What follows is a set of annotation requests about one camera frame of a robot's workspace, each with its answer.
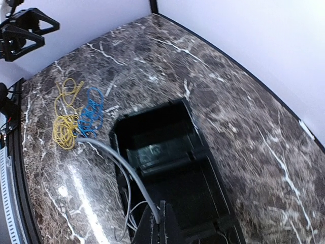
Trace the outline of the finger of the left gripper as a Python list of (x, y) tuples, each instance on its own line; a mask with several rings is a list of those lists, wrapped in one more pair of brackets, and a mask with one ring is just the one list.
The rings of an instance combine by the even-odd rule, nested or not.
[[(40, 28), (40, 23), (44, 22), (50, 26), (47, 28)], [(1, 28), (6, 25), (12, 25), (26, 31), (33, 33), (51, 33), (59, 30), (60, 23), (50, 18), (38, 8), (29, 8), (14, 13), (11, 17), (7, 18), (1, 23)]]
[(1, 59), (13, 62), (45, 45), (45, 38), (7, 24), (1, 28)]

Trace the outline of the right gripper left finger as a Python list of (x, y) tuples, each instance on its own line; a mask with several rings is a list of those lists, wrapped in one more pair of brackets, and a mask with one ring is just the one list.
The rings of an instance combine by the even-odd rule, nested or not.
[(147, 206), (140, 219), (132, 244), (158, 244), (160, 241), (159, 224), (156, 223), (153, 213)]

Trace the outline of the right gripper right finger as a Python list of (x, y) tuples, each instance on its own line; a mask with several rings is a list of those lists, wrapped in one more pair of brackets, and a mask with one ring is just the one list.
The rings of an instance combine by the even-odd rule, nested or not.
[(178, 221), (171, 204), (165, 200), (160, 202), (159, 237), (163, 244), (182, 244), (185, 239), (181, 233)]

